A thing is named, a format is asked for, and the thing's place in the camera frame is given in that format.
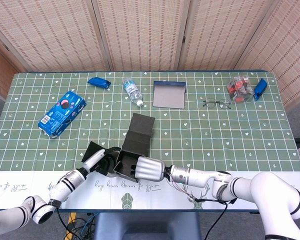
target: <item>blue snack package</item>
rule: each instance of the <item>blue snack package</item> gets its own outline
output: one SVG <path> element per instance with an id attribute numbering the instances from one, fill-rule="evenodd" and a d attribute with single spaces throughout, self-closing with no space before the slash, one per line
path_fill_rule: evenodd
<path id="1" fill-rule="evenodd" d="M 254 99 L 256 101 L 264 93 L 264 91 L 266 90 L 267 86 L 268 86 L 267 82 L 263 78 L 261 78 L 260 81 L 259 81 L 259 83 L 255 86 L 255 88 L 253 90 L 254 91 L 253 97 L 254 97 Z"/>
<path id="2" fill-rule="evenodd" d="M 99 88 L 107 89 L 111 85 L 111 82 L 96 76 L 96 77 L 90 78 L 88 81 L 88 84 L 91 84 L 91 85 L 99 87 Z"/>
<path id="3" fill-rule="evenodd" d="M 82 97 L 72 91 L 68 91 L 40 119 L 38 128 L 41 129 L 45 135 L 54 139 L 66 129 L 86 105 Z"/>

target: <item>bottle cap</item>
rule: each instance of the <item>bottle cap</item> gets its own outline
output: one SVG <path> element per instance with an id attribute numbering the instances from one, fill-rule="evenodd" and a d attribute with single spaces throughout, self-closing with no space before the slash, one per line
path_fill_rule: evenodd
<path id="1" fill-rule="evenodd" d="M 136 105 L 137 105 L 138 107 L 141 107 L 143 104 L 144 104 L 144 102 L 143 102 L 142 100 L 138 100 L 138 101 L 136 102 Z"/>

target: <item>water bottle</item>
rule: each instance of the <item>water bottle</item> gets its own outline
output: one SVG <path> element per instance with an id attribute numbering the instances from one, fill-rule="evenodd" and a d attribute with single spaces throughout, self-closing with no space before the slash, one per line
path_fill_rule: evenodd
<path id="1" fill-rule="evenodd" d="M 135 82 L 131 78 L 126 77 L 123 79 L 122 84 L 126 92 L 129 94 L 131 101 L 138 107 L 141 107 L 144 102 L 142 101 L 142 94 L 138 90 Z"/>

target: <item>blue candy bar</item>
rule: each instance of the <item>blue candy bar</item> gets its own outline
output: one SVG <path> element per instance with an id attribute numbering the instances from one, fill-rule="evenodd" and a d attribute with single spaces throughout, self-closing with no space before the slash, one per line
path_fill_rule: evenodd
<path id="1" fill-rule="evenodd" d="M 264 93 L 264 91 L 266 90 L 268 84 L 267 82 L 261 78 L 259 83 L 255 86 L 254 88 L 254 99 L 257 101 L 259 99 L 259 97 Z"/>
<path id="2" fill-rule="evenodd" d="M 111 82 L 100 77 L 93 77 L 89 79 L 88 84 L 107 89 L 111 85 Z"/>

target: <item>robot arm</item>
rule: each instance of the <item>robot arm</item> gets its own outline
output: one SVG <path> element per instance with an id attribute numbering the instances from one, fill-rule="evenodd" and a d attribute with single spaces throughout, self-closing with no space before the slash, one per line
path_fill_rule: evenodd
<path id="1" fill-rule="evenodd" d="M 261 172 L 253 179 L 232 178 L 225 171 L 166 167 L 161 160 L 139 157 L 135 178 L 154 182 L 167 178 L 198 188 L 212 178 L 212 196 L 220 202 L 238 198 L 256 204 L 266 240 L 300 240 L 300 230 L 294 222 L 300 218 L 300 192 L 271 172 Z"/>
<path id="2" fill-rule="evenodd" d="M 66 173 L 50 191 L 46 203 L 40 196 L 29 196 L 21 206 L 0 211 L 0 235 L 25 226 L 30 218 L 36 224 L 43 224 L 60 208 L 63 201 L 80 186 L 87 175 L 95 170 L 98 162 L 107 154 L 101 149 L 85 161 L 81 168 Z"/>

